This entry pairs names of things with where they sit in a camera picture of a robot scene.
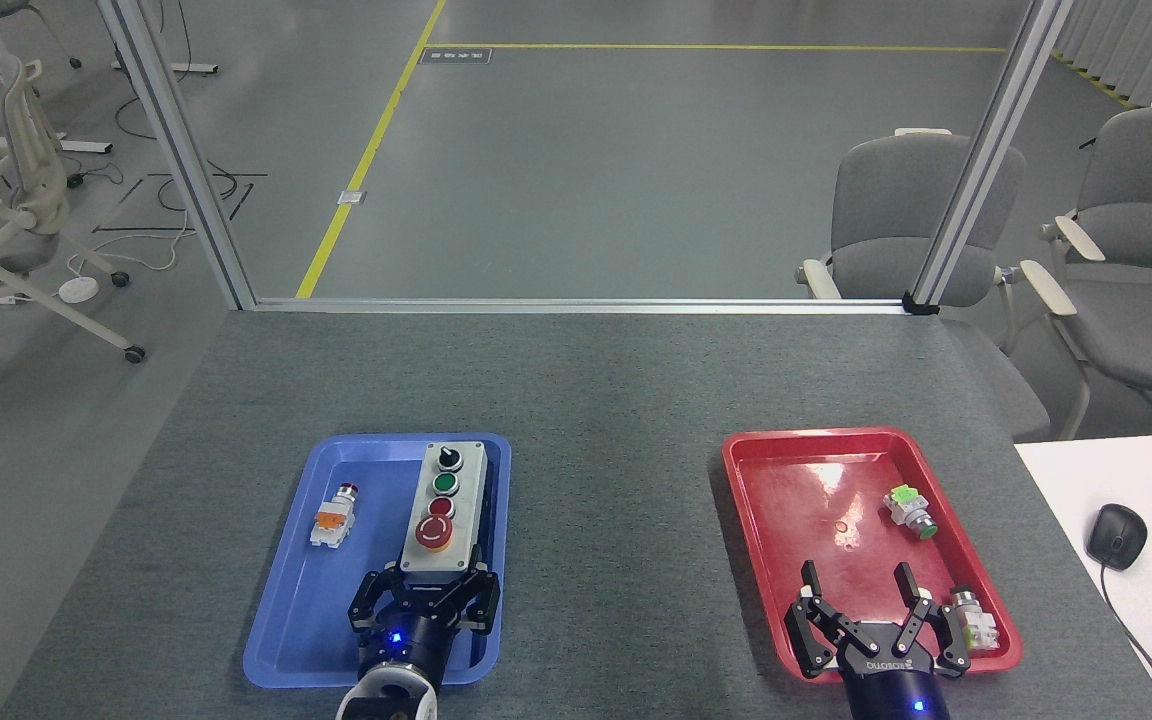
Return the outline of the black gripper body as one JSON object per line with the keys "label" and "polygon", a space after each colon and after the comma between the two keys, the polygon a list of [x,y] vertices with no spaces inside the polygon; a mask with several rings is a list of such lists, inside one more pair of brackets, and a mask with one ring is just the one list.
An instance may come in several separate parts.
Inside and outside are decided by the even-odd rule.
{"label": "black gripper body", "polygon": [[933,655],[916,641],[897,655],[901,626],[861,623],[861,630],[878,644],[877,655],[847,641],[838,647],[838,673],[844,683],[854,719],[950,719],[933,674]]}
{"label": "black gripper body", "polygon": [[361,635],[361,673],[381,664],[408,664],[435,688],[458,632],[461,579],[445,585],[404,585],[404,611],[389,626]]}

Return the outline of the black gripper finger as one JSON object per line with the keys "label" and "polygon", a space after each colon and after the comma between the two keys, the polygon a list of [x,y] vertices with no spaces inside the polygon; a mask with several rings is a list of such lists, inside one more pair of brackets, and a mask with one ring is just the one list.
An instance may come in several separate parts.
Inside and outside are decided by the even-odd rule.
{"label": "black gripper finger", "polygon": [[893,570],[893,578],[908,609],[904,623],[900,626],[897,639],[892,644],[893,655],[904,659],[910,655],[916,644],[916,637],[925,623],[931,623],[938,643],[934,655],[934,670],[950,679],[960,679],[972,666],[969,659],[963,626],[957,619],[957,611],[952,605],[942,605],[923,592],[916,584],[914,570],[909,562],[900,562]]}
{"label": "black gripper finger", "polygon": [[483,560],[483,548],[471,548],[470,568],[462,574],[458,628],[477,635],[492,632],[500,602],[499,575]]}
{"label": "black gripper finger", "polygon": [[859,647],[861,626],[824,600],[814,561],[805,560],[799,577],[803,588],[783,616],[791,652],[805,679],[818,679],[831,661],[840,661],[846,647]]}
{"label": "black gripper finger", "polygon": [[376,626],[389,626],[404,611],[404,571],[397,564],[367,571],[349,602],[353,632],[374,632]]}

